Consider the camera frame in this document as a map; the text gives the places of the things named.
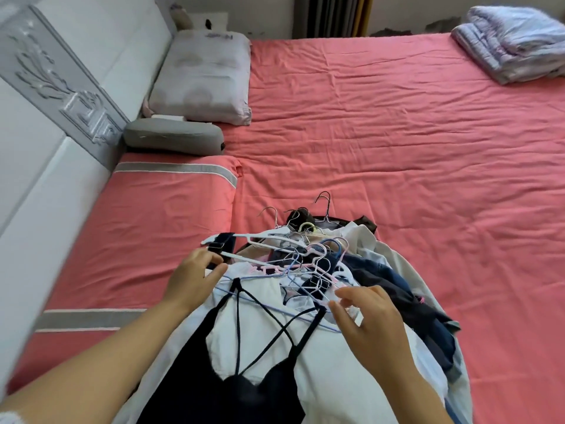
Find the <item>headboard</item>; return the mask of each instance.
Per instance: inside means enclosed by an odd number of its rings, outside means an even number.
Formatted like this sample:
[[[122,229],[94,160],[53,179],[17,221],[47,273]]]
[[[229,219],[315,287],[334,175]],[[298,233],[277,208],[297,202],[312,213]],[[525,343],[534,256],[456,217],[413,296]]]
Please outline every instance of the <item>headboard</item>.
[[[0,0],[0,398],[167,52],[159,8]]]

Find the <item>black camisole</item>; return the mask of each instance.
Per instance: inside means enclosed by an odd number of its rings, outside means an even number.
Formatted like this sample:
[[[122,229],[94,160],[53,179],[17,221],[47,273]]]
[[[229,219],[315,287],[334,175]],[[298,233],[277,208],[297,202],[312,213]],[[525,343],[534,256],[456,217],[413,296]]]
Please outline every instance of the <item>black camisole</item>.
[[[237,361],[235,373],[222,380],[214,369],[208,355],[206,336],[216,322],[219,310],[237,291]],[[240,372],[240,293],[246,293],[281,326],[281,330],[269,342],[261,354]],[[287,327],[298,316],[319,309],[302,339],[295,345]],[[234,279],[230,294],[226,294],[218,305],[210,310],[200,327],[196,329],[171,368],[160,382],[155,393],[145,405],[138,423],[238,423],[238,424],[300,424],[305,417],[298,399],[298,388],[294,379],[294,366],[298,355],[320,323],[325,308],[316,306],[294,316],[282,324],[271,311],[252,294],[244,290],[239,278]],[[267,352],[275,341],[286,334],[292,343],[286,359],[276,364],[260,384],[253,385],[243,373]]]

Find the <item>person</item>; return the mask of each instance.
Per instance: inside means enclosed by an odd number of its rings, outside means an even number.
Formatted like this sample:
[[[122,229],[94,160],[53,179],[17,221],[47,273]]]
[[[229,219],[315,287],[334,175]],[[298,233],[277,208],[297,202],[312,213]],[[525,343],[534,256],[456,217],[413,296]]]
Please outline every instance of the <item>person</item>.
[[[217,266],[206,276],[210,263]],[[204,303],[227,267],[219,255],[194,250],[173,272],[157,305],[7,397],[0,404],[0,423],[112,422],[173,330]],[[335,295],[340,302],[329,304],[335,321],[383,389],[399,424],[453,424],[416,369],[402,317],[386,292],[379,286],[344,287]],[[351,305],[363,314],[360,326],[345,311]]]

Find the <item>silver decorative panel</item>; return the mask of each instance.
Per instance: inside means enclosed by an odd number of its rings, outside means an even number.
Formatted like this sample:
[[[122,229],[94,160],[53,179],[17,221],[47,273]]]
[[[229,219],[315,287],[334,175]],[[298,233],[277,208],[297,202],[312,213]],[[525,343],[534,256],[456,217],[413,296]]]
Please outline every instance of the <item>silver decorative panel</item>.
[[[2,24],[0,76],[113,170],[127,118],[32,6]]]

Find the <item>light blue garment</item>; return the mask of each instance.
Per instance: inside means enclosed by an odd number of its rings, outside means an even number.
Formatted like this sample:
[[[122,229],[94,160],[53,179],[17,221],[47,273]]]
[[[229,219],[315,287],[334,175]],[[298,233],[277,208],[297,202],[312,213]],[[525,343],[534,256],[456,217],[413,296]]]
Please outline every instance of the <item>light blue garment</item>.
[[[526,7],[476,6],[451,32],[500,84],[565,75],[565,25]]]

